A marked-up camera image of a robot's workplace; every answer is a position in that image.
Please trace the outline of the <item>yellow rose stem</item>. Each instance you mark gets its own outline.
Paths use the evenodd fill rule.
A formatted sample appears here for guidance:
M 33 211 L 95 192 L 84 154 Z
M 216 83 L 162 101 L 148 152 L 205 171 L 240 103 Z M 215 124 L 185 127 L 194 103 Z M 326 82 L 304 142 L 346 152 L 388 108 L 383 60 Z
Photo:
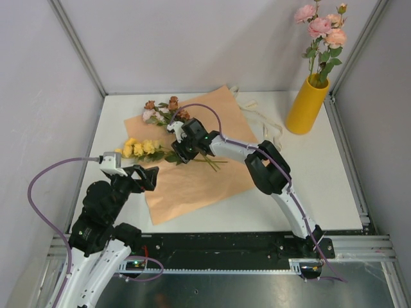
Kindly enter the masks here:
M 114 151 L 119 153 L 122 158 L 134 159 L 137 162 L 165 160 L 176 165 L 182 163 L 176 152 L 163 146 L 160 140 L 147 139 L 138 141 L 135 138 L 129 138 L 121 148 L 116 148 Z

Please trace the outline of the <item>peach pink rose stem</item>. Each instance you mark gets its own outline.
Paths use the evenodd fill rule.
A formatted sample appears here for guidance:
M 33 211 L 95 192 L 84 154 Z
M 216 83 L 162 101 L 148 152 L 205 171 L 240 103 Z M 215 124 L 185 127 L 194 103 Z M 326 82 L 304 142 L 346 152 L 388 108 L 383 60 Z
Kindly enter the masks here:
M 347 35 L 343 30 L 346 18 L 344 17 L 347 11 L 347 4 L 341 3 L 336 7 L 337 12 L 328 14 L 324 17 L 325 36 L 322 38 L 322 42 L 325 46 L 325 50 L 319 53 L 319 64 L 318 64 L 318 84 L 325 84 L 328 74 L 335 67 L 340 65 L 342 62 L 337 58 L 343 49 L 347 41 Z

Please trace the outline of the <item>cream printed ribbon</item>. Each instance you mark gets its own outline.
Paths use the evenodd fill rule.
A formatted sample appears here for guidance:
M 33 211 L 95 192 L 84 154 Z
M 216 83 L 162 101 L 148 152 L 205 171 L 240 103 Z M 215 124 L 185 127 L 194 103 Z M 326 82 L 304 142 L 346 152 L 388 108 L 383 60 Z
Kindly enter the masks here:
M 238 86 L 230 87 L 229 91 L 239 109 L 246 113 L 245 117 L 247 121 L 250 121 L 253 124 L 258 124 L 261 127 L 263 139 L 272 141 L 275 149 L 278 152 L 282 152 L 283 145 L 281 143 L 281 138 L 283 136 L 283 127 L 276 123 L 272 118 L 259 111 L 259 103 L 257 100 L 252 99 L 247 103 L 239 102 L 238 95 L 240 93 L 240 88 Z

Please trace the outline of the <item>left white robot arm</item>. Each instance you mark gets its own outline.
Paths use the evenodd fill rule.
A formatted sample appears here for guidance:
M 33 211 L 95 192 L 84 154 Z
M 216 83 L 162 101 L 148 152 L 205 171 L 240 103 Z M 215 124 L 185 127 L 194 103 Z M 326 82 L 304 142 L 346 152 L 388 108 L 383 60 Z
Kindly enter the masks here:
M 48 307 L 94 307 L 119 265 L 142 248 L 142 232 L 128 224 L 115 225 L 131 194 L 154 191 L 158 167 L 140 165 L 104 170 L 107 181 L 87 188 L 82 212 L 71 229 L 70 251 Z

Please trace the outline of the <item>artificial flower bouquet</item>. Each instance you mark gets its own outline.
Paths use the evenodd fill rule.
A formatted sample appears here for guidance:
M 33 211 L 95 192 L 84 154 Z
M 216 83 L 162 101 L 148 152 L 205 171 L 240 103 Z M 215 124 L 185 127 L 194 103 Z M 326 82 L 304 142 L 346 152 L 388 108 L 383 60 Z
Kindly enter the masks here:
M 171 118 L 175 116 L 174 120 L 185 123 L 190 119 L 189 113 L 179 107 L 179 99 L 176 96 L 171 96 L 168 103 L 156 103 L 154 100 L 149 100 L 145 103 L 144 112 L 142 114 L 143 122 L 152 124 L 166 129 L 167 125 L 171 123 Z M 167 146 L 161 139 L 161 144 L 171 150 L 171 146 Z

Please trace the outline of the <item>green and peach wrapping paper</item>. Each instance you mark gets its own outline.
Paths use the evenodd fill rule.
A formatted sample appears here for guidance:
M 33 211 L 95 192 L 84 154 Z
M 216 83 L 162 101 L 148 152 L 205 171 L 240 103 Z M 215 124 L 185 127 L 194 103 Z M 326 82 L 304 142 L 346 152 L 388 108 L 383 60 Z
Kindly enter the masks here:
M 230 139 L 260 142 L 226 86 L 180 104 L 189 105 L 189 115 L 207 131 L 222 130 Z M 232 159 L 224 159 L 217 171 L 199 160 L 179 165 L 162 160 L 158 166 L 157 187 L 146 194 L 154 225 L 254 188 L 247 167 Z

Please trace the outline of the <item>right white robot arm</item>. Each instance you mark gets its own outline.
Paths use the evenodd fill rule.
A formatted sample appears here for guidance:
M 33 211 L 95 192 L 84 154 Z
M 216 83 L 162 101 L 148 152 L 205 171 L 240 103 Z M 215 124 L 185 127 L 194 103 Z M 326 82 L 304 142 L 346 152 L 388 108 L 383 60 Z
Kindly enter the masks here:
M 321 259 L 327 259 L 319 245 L 324 233 L 301 205 L 292 185 L 290 167 L 271 142 L 253 144 L 229 139 L 222 132 L 207 132 L 195 118 L 185 123 L 172 121 L 167 131 L 175 134 L 172 147 L 185 164 L 197 154 L 245 164 L 257 189 L 271 196 L 287 218 L 297 238 L 297 252 L 303 257 L 317 253 Z

